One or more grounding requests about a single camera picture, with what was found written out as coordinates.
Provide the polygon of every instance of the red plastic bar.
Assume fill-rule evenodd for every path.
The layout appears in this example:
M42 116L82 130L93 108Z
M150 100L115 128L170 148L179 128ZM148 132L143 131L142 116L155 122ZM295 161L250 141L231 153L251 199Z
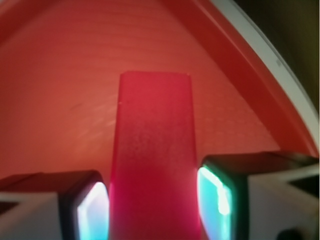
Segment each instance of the red plastic bar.
M111 239L200 239L188 75L121 75L110 184Z

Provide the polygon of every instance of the glowing screen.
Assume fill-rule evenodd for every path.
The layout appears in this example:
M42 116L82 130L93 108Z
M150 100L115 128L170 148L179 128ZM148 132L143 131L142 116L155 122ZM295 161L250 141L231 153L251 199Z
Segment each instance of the glowing screen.
M206 167L197 174L200 217L209 239L230 240L232 193L222 181Z
M76 211L80 240L108 238L109 197L102 182L92 187Z

